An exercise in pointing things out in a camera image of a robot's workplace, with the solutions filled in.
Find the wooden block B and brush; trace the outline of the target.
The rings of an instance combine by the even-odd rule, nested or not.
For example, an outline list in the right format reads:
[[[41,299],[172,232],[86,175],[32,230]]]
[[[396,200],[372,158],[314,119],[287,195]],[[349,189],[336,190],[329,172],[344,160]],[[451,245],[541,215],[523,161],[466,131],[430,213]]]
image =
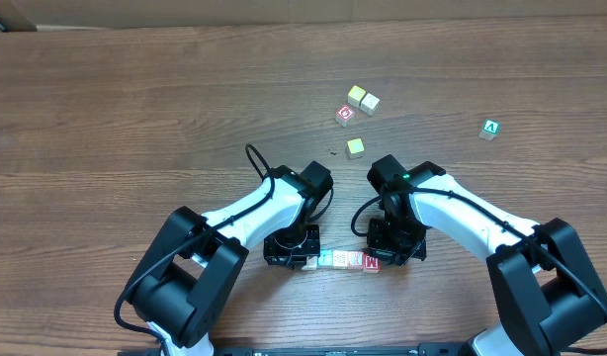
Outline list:
[[[312,256],[306,259],[305,265],[302,267],[303,270],[310,271],[318,268],[318,257]]]

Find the blue T wooden block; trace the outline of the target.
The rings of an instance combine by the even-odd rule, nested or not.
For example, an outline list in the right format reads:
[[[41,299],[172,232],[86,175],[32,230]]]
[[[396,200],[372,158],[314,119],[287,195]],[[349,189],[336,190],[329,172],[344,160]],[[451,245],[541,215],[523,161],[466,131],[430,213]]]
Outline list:
[[[333,267],[333,251],[330,249],[321,249],[317,258],[317,267],[332,268]]]

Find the red M wooden block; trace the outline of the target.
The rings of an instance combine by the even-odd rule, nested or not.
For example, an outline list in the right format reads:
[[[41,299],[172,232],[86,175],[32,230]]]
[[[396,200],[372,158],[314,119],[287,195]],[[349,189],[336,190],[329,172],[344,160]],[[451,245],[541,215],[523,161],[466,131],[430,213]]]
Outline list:
[[[379,273],[381,270],[381,262],[378,258],[365,254],[363,257],[362,270],[365,273]]]

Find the yellow K wooden block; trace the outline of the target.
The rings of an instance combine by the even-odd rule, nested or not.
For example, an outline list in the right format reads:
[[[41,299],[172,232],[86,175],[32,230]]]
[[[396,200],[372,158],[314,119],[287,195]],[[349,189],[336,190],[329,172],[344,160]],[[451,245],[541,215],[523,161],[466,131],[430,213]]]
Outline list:
[[[332,251],[332,268],[347,269],[349,267],[349,252],[343,250]]]

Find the red drawing wooden block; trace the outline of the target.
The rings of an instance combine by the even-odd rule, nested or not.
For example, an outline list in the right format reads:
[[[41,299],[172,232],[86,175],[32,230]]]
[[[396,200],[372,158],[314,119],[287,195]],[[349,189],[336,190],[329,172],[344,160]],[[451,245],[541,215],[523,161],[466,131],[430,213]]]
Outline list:
[[[347,266],[349,269],[362,270],[364,266],[364,253],[362,251],[348,251]]]

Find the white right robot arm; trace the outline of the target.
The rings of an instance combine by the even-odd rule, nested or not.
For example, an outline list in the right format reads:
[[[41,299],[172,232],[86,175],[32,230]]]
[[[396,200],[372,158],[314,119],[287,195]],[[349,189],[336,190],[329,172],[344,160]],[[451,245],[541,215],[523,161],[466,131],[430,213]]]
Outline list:
[[[367,179],[383,211],[365,233],[370,255],[403,265],[426,257],[437,229],[485,263],[499,322],[460,344],[459,355],[607,355],[578,341],[607,324],[607,292],[576,230],[561,219],[511,215],[425,161],[405,169],[392,155]]]

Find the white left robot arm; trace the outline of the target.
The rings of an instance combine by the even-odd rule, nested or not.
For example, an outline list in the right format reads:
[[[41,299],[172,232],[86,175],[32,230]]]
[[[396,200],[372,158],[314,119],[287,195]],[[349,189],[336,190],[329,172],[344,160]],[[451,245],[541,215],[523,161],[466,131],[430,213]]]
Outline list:
[[[211,355],[208,333],[249,251],[264,248],[270,265],[303,267],[320,253],[316,207],[332,192],[329,169],[270,169],[257,190],[217,211],[174,211],[131,274],[120,304],[129,303],[160,343],[158,355]]]

